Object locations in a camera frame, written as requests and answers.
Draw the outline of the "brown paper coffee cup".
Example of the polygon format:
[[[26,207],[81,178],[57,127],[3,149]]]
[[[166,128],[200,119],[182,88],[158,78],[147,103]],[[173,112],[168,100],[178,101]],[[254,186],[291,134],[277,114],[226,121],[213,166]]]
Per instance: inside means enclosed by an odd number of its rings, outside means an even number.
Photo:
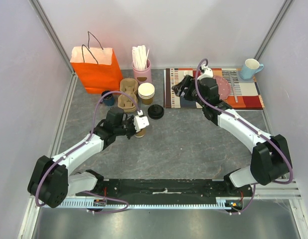
[[[143,136],[145,135],[145,133],[146,133],[146,129],[143,128],[143,129],[141,129],[139,132],[137,132],[137,133],[135,134],[135,137],[141,138],[141,137],[143,137]]]

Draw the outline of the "cardboard cup carrier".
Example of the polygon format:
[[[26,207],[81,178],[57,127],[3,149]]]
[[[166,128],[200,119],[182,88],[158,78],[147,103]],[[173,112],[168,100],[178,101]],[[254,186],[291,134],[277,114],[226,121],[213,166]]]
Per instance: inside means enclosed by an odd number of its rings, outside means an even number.
[[[124,93],[138,94],[139,83],[134,78],[124,78],[120,82],[120,91]]]

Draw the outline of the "orange paper gift bag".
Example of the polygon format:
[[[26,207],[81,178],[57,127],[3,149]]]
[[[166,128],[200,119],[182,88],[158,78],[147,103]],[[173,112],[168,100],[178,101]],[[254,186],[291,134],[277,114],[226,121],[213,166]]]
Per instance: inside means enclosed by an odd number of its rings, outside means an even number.
[[[123,75],[113,48],[89,43],[75,46],[70,63],[87,93],[119,90]]]

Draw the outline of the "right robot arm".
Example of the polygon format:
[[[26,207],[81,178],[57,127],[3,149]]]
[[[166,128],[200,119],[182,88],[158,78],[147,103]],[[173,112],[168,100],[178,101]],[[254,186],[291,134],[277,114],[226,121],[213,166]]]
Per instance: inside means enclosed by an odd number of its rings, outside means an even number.
[[[258,183],[265,186],[292,172],[287,140],[280,134],[272,136],[243,119],[220,99],[215,79],[204,77],[196,80],[186,75],[171,89],[176,96],[201,105],[209,121],[230,132],[251,152],[249,166],[224,177],[222,188],[226,195],[236,195],[245,185]]]

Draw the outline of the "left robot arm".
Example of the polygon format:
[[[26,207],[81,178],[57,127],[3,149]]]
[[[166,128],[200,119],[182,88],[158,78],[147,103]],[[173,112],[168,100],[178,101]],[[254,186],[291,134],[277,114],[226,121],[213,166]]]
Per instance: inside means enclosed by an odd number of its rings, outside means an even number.
[[[68,150],[53,157],[41,156],[34,167],[27,190],[35,197],[38,207],[56,208],[68,196],[77,193],[98,196],[104,190],[104,177],[89,169],[73,174],[74,170],[95,154],[115,142],[118,136],[132,136],[148,126],[142,110],[127,115],[120,108],[111,108],[89,133]]]

